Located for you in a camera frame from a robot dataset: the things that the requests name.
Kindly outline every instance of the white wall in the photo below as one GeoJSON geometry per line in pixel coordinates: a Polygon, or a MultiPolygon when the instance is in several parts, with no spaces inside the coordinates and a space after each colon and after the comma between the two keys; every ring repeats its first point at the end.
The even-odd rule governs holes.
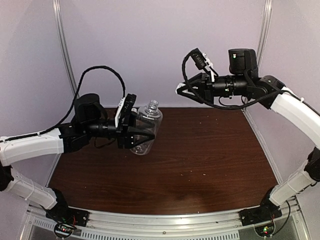
{"type": "MultiPolygon", "coordinates": [[[[320,2],[273,1],[270,32],[260,75],[273,75],[320,111],[320,2]]],[[[282,179],[312,151],[313,143],[296,127],[260,105],[249,112],[263,135],[282,179]]],[[[298,196],[313,240],[319,239],[320,185],[298,196]]]]}
{"type": "MultiPolygon", "coordinates": [[[[221,75],[229,74],[228,49],[257,48],[263,8],[264,0],[61,1],[75,79],[88,67],[107,65],[137,95],[137,106],[156,99],[163,107],[199,106],[175,94],[183,58],[199,47],[221,75]]],[[[191,61],[187,73],[197,73],[191,61]]],[[[80,93],[87,92],[98,93],[106,107],[122,95],[105,70],[87,75],[80,93]]]]}
{"type": "MultiPolygon", "coordinates": [[[[67,112],[67,79],[51,0],[0,0],[0,136],[36,132],[67,112]]],[[[55,156],[25,160],[14,167],[45,184],[55,156]]],[[[16,240],[27,202],[0,192],[1,239],[16,240]]]]}

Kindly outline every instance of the black wire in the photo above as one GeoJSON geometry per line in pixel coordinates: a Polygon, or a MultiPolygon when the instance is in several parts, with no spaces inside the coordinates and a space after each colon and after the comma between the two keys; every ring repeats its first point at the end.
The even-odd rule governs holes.
{"type": "Polygon", "coordinates": [[[244,101],[244,96],[241,96],[241,102],[242,102],[243,104],[246,104],[246,102],[244,101]]]}
{"type": "Polygon", "coordinates": [[[220,97],[218,98],[219,104],[220,104],[221,106],[224,106],[224,107],[236,107],[236,106],[238,106],[238,105],[226,105],[226,104],[224,104],[224,103],[221,102],[221,98],[223,98],[223,96],[220,96],[220,97]]]}
{"type": "MultiPolygon", "coordinates": [[[[292,97],[294,97],[295,99],[299,100],[301,102],[301,98],[299,98],[298,96],[294,95],[292,92],[288,91],[288,90],[283,90],[284,93],[288,93],[290,94],[292,97]]],[[[306,105],[308,108],[310,108],[312,111],[314,111],[318,116],[320,116],[320,113],[315,110],[312,106],[310,106],[306,101],[302,102],[304,105],[306,105]]]]}
{"type": "Polygon", "coordinates": [[[212,66],[210,66],[210,69],[212,70],[212,72],[214,72],[214,74],[219,77],[219,74],[214,70],[214,68],[212,66]]]}
{"type": "Polygon", "coordinates": [[[284,226],[287,224],[287,222],[288,222],[288,220],[289,220],[289,218],[290,218],[291,207],[290,207],[290,204],[289,204],[288,200],[285,201],[285,202],[286,202],[286,204],[288,204],[288,207],[289,207],[288,216],[286,217],[286,220],[284,221],[283,225],[279,228],[279,230],[278,230],[277,232],[273,233],[272,236],[278,234],[278,233],[284,228],[284,226]]]}
{"type": "Polygon", "coordinates": [[[203,71],[210,76],[210,71],[208,71],[208,70],[205,69],[205,68],[203,69],[203,71]]]}
{"type": "MultiPolygon", "coordinates": [[[[124,98],[126,96],[126,86],[125,86],[125,82],[124,80],[122,79],[122,77],[120,76],[119,73],[117,73],[115,70],[113,70],[111,67],[108,67],[108,66],[104,66],[104,65],[99,65],[99,66],[92,66],[92,67],[89,67],[88,69],[86,69],[82,75],[81,75],[81,78],[80,78],[80,81],[78,83],[78,86],[76,88],[76,91],[75,91],[75,94],[74,94],[74,98],[72,100],[72,103],[71,103],[71,106],[68,110],[68,112],[66,113],[66,115],[57,123],[55,124],[54,126],[44,130],[44,131],[41,131],[39,134],[42,135],[42,134],[46,134],[50,131],[52,131],[53,129],[57,128],[57,126],[59,126],[60,124],[62,124],[64,122],[64,120],[67,119],[67,117],[70,115],[72,109],[74,108],[74,104],[75,104],[75,101],[77,99],[77,96],[79,94],[79,91],[80,91],[80,87],[81,87],[81,84],[84,80],[84,77],[86,75],[86,73],[90,72],[91,70],[95,70],[95,69],[105,69],[105,70],[108,70],[110,72],[112,72],[121,82],[121,85],[122,85],[122,97],[124,98]]],[[[5,140],[2,140],[0,141],[0,143],[2,142],[6,142],[6,141],[12,141],[12,140],[17,140],[17,139],[24,139],[24,138],[29,138],[29,137],[34,137],[34,136],[37,136],[38,134],[37,133],[32,133],[32,134],[26,134],[26,135],[19,135],[19,136],[14,136],[14,137],[9,137],[5,140]]]]}
{"type": "Polygon", "coordinates": [[[113,139],[105,144],[102,144],[102,145],[99,145],[97,146],[97,137],[94,139],[94,147],[96,149],[102,149],[103,147],[106,147],[106,146],[110,146],[111,144],[113,144],[114,142],[116,141],[116,139],[113,139]]]}
{"type": "Polygon", "coordinates": [[[305,187],[304,189],[302,189],[300,192],[298,192],[297,194],[301,194],[301,193],[303,193],[307,188],[309,188],[309,187],[314,187],[315,185],[317,185],[317,181],[314,183],[314,184],[310,184],[309,186],[307,186],[307,187],[305,187]]]}

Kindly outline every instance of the brown wooden tabletop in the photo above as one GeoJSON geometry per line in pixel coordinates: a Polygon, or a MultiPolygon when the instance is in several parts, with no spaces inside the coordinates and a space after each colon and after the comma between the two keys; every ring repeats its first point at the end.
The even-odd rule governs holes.
{"type": "Polygon", "coordinates": [[[256,206],[277,184],[240,110],[161,110],[163,121],[148,155],[117,144],[96,149],[92,142],[61,156],[50,187],[61,190],[72,207],[189,214],[256,206]]]}

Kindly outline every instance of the white plastic casing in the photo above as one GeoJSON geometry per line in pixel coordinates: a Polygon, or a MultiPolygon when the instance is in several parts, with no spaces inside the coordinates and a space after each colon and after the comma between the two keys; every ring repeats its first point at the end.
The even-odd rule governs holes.
{"type": "MultiPolygon", "coordinates": [[[[282,90],[292,92],[284,87],[282,90]]],[[[320,149],[320,116],[289,93],[279,94],[270,107],[300,129],[320,149]]]]}
{"type": "Polygon", "coordinates": [[[57,197],[51,188],[33,182],[13,168],[11,169],[11,175],[14,180],[9,183],[4,191],[17,194],[25,200],[33,201],[48,210],[56,205],[57,197]]]}
{"type": "Polygon", "coordinates": [[[62,154],[64,142],[59,138],[60,135],[59,129],[55,128],[43,135],[1,142],[0,161],[5,167],[24,159],[48,154],[62,154]]]}
{"type": "Polygon", "coordinates": [[[115,127],[117,128],[118,125],[119,125],[119,119],[120,119],[120,113],[121,113],[121,110],[125,104],[125,97],[121,98],[120,102],[119,102],[119,105],[118,105],[118,109],[116,111],[116,114],[115,114],[115,117],[114,117],[114,125],[115,127]]]}
{"type": "Polygon", "coordinates": [[[292,175],[289,176],[287,181],[274,187],[270,193],[270,201],[276,206],[280,206],[285,203],[286,200],[301,192],[303,189],[311,184],[315,184],[309,174],[304,171],[308,160],[292,175]]]}

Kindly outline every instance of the cable tie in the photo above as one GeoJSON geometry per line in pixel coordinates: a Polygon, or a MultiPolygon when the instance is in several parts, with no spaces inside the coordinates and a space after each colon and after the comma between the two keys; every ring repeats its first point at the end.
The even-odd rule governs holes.
{"type": "Polygon", "coordinates": [[[35,184],[34,184],[34,181],[31,180],[31,183],[32,183],[32,191],[30,192],[30,194],[24,199],[25,201],[27,201],[31,195],[35,192],[35,184]]]}

